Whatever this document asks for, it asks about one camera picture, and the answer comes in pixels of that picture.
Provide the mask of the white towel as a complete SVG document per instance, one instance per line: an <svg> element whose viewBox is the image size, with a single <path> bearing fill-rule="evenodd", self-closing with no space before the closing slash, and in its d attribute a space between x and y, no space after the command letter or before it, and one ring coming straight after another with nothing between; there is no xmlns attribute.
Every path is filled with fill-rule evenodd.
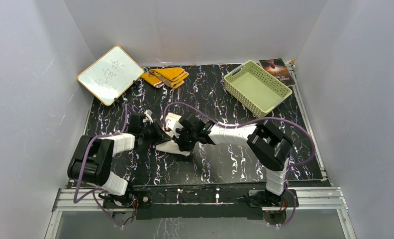
<svg viewBox="0 0 394 239"><path fill-rule="evenodd" d="M165 153L189 156L191 152L180 151L178 144L173 141L173 136L172 131L165 131L162 140L156 144L155 149Z"/></svg>

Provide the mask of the orange towel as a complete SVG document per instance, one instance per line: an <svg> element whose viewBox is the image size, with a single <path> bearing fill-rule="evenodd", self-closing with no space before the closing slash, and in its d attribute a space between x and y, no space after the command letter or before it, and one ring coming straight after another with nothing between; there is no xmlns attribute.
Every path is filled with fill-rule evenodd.
<svg viewBox="0 0 394 239"><path fill-rule="evenodd" d="M185 83L185 79L189 76L181 67L171 68L156 68L149 69L146 73L142 74L140 78L155 88L167 86L171 89L176 89Z"/></svg>

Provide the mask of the green plastic basket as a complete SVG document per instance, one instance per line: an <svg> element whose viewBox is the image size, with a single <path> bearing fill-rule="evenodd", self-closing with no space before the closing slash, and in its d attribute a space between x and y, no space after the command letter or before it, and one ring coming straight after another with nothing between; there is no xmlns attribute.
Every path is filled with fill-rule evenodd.
<svg viewBox="0 0 394 239"><path fill-rule="evenodd" d="M268 115L293 93L252 60L239 65L223 79L225 90L257 118Z"/></svg>

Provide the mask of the wood framed whiteboard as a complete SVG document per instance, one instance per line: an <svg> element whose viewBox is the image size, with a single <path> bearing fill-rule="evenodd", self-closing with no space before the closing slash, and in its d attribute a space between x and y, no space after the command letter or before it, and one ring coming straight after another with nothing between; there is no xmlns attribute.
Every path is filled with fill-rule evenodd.
<svg viewBox="0 0 394 239"><path fill-rule="evenodd" d="M143 73L143 68L116 45L81 72L77 81L101 103L110 106Z"/></svg>

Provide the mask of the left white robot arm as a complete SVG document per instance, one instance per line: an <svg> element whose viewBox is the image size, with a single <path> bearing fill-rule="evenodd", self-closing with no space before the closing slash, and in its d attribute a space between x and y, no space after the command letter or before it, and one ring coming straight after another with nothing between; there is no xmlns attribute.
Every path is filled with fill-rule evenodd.
<svg viewBox="0 0 394 239"><path fill-rule="evenodd" d="M86 183L103 191L100 198L119 207L131 207L136 200L131 182L111 170L113 157L144 143L155 145L171 140L151 112L131 113L126 127L103 136L81 136L68 166L69 179Z"/></svg>

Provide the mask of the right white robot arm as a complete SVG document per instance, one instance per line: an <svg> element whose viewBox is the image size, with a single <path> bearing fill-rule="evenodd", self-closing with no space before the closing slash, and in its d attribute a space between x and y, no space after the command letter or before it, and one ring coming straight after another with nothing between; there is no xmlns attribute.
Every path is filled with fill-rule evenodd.
<svg viewBox="0 0 394 239"><path fill-rule="evenodd" d="M172 119L166 129L181 152L191 151L196 143L231 144L251 149L266 169L264 191L249 193L253 206L280 206L286 199L288 163L292 140L271 121L262 120L244 126L203 122L191 113Z"/></svg>

